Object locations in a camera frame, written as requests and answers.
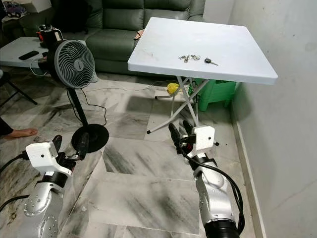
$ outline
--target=remote control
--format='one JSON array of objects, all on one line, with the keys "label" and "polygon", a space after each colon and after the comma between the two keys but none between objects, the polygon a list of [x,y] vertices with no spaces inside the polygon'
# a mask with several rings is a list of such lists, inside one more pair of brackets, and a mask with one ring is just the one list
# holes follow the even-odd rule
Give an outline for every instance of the remote control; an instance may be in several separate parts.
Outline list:
[{"label": "remote control", "polygon": [[38,51],[31,51],[29,53],[26,53],[25,55],[20,56],[19,59],[20,60],[27,60],[27,59],[29,59],[29,58],[31,58],[33,56],[38,55],[38,54],[39,54]]}]

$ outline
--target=white wall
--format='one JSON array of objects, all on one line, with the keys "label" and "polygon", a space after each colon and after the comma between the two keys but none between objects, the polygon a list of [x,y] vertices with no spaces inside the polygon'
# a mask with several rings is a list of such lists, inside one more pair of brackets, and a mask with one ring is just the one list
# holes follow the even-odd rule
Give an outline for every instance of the white wall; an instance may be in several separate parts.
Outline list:
[{"label": "white wall", "polygon": [[317,237],[317,1],[237,0],[279,75],[244,84],[233,102],[268,238]]},{"label": "white wall", "polygon": [[235,0],[206,0],[204,19],[207,22],[228,24]]}]

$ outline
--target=fan grille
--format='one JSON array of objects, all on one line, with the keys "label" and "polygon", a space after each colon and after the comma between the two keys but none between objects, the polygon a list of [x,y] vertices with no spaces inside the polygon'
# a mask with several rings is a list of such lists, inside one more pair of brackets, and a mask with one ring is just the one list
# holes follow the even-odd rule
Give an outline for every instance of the fan grille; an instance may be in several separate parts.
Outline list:
[{"label": "fan grille", "polygon": [[90,50],[81,42],[66,40],[55,53],[55,70],[67,87],[86,87],[94,78],[95,61]]}]

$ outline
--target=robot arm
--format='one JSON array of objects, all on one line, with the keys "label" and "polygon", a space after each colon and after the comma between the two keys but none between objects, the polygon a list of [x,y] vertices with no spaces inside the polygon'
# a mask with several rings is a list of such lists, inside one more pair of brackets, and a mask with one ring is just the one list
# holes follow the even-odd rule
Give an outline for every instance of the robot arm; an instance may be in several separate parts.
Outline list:
[{"label": "robot arm", "polygon": [[35,143],[26,147],[32,166],[44,176],[37,182],[33,192],[24,204],[25,219],[18,238],[56,238],[58,216],[63,207],[64,186],[77,160],[85,158],[89,135],[83,135],[75,155],[58,153],[61,136],[51,142]]},{"label": "robot arm", "polygon": [[193,135],[183,139],[173,124],[169,125],[171,137],[176,145],[178,154],[187,154],[193,160],[189,161],[194,171],[196,188],[199,193],[199,208],[202,222],[208,238],[239,238],[235,225],[231,203],[227,195],[228,180],[217,171],[199,166],[207,165],[216,168],[214,159],[209,159],[207,151],[213,146],[214,128],[201,126],[186,128]]}]

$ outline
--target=electric fan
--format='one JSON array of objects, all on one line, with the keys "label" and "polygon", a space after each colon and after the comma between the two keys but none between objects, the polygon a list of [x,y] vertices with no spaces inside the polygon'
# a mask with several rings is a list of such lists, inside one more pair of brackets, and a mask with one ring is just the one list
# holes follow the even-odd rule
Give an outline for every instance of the electric fan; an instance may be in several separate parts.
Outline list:
[{"label": "electric fan", "polygon": [[77,150],[78,141],[82,135],[89,133],[88,153],[101,149],[109,139],[108,130],[99,124],[88,124],[80,105],[75,89],[86,87],[94,78],[95,61],[90,50],[77,40],[62,40],[50,48],[46,58],[38,61],[42,70],[48,71],[52,77],[59,80],[74,103],[83,126],[73,134],[71,143]]}]

